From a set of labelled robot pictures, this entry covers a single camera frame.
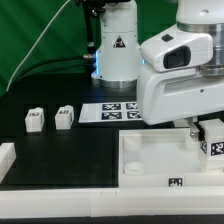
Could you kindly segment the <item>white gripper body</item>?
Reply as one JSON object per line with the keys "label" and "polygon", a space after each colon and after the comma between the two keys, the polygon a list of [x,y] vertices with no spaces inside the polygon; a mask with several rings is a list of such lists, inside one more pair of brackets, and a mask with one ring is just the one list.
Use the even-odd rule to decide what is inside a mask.
{"label": "white gripper body", "polygon": [[224,110],[224,76],[204,77],[195,69],[159,73],[144,64],[137,79],[138,111],[149,125]]}

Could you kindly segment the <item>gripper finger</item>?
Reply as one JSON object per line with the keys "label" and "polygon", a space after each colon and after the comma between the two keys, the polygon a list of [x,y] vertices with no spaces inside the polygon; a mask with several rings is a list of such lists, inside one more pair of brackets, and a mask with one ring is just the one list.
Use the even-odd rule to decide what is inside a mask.
{"label": "gripper finger", "polygon": [[187,123],[190,128],[190,137],[193,140],[198,140],[199,139],[199,129],[196,126],[196,122],[198,121],[197,117],[190,117],[187,119]]}

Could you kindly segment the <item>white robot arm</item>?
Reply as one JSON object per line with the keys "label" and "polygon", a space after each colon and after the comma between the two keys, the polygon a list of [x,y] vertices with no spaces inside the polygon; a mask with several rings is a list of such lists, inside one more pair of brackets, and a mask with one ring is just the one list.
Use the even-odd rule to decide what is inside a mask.
{"label": "white robot arm", "polygon": [[178,0],[176,23],[137,41],[135,0],[117,0],[101,16],[95,82],[137,86],[149,125],[224,110],[224,0]]}

